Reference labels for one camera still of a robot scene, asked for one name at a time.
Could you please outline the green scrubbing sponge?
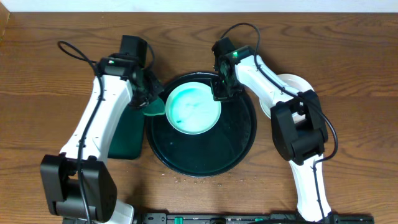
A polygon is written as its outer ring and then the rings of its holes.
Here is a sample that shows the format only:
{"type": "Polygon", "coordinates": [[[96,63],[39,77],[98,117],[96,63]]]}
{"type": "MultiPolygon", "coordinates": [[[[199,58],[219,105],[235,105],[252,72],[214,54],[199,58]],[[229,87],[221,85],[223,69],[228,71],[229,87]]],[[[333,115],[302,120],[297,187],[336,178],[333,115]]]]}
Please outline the green scrubbing sponge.
{"type": "Polygon", "coordinates": [[[152,103],[142,109],[144,116],[162,116],[165,114],[165,103],[157,97],[152,103]]]}

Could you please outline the pale green plate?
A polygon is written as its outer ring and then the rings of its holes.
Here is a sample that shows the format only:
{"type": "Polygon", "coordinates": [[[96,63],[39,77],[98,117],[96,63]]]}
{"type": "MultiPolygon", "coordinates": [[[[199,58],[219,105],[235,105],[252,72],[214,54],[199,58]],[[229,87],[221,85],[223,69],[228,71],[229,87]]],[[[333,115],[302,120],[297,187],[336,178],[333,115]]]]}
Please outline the pale green plate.
{"type": "Polygon", "coordinates": [[[200,82],[175,87],[165,103],[168,122],[177,131],[197,135],[209,131],[221,116],[221,103],[213,99],[211,88],[200,82]]]}

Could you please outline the white plate with green streak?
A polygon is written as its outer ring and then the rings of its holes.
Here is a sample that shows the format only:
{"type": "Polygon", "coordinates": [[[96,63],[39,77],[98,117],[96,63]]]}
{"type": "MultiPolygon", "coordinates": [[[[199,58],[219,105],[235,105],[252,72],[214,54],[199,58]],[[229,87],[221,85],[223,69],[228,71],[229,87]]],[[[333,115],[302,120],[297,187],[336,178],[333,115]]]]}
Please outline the white plate with green streak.
{"type": "MultiPolygon", "coordinates": [[[[309,84],[308,81],[304,80],[302,77],[297,76],[297,75],[293,75],[293,74],[280,74],[278,75],[278,77],[284,81],[286,84],[288,84],[289,86],[301,91],[301,92],[305,92],[308,90],[312,90],[314,91],[313,87],[311,86],[311,84],[309,84]]],[[[261,99],[259,99],[259,104],[261,106],[261,109],[263,110],[263,112],[265,113],[265,115],[268,118],[271,118],[271,111],[270,109],[267,107],[267,105],[265,103],[262,102],[261,99]]]]}

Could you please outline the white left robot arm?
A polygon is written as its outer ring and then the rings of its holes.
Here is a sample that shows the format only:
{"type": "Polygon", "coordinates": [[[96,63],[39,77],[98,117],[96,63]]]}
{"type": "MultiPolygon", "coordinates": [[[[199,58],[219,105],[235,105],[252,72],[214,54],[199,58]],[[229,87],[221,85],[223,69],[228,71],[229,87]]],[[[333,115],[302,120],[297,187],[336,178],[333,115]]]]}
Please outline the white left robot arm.
{"type": "Polygon", "coordinates": [[[95,79],[89,102],[58,155],[40,164],[45,198],[64,223],[132,223],[134,207],[118,200],[107,168],[111,142],[126,107],[149,116],[163,90],[145,61],[113,56],[89,63],[95,79]]]}

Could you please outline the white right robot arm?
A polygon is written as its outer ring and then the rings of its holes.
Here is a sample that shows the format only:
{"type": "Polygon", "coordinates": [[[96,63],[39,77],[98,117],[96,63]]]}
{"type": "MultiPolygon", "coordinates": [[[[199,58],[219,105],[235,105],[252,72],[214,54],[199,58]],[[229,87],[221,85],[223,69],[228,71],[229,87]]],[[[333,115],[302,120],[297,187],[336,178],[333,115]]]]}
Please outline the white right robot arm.
{"type": "Polygon", "coordinates": [[[213,98],[224,101],[249,88],[259,98],[271,119],[272,140],[292,169],[297,190],[297,210],[308,222],[322,222],[331,213],[323,180],[323,162],[328,131],[333,126],[311,88],[301,90],[276,75],[250,46],[215,44],[213,98]]]}

